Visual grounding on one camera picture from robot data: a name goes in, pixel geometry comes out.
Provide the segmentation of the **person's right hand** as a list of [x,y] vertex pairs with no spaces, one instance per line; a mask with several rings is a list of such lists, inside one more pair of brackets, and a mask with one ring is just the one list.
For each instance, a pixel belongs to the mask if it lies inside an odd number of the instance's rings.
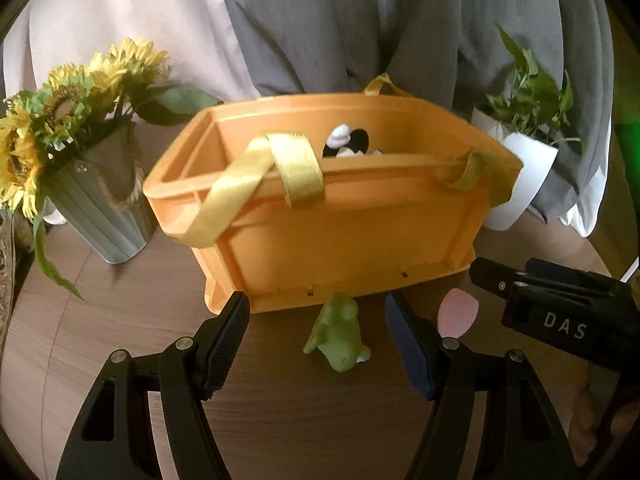
[[[577,466],[584,466],[596,448],[604,414],[604,401],[616,386],[617,375],[606,368],[589,364],[580,387],[574,396],[572,416],[568,426],[568,442]],[[614,438],[626,437],[639,416],[639,399],[620,408],[612,418],[610,434]]]

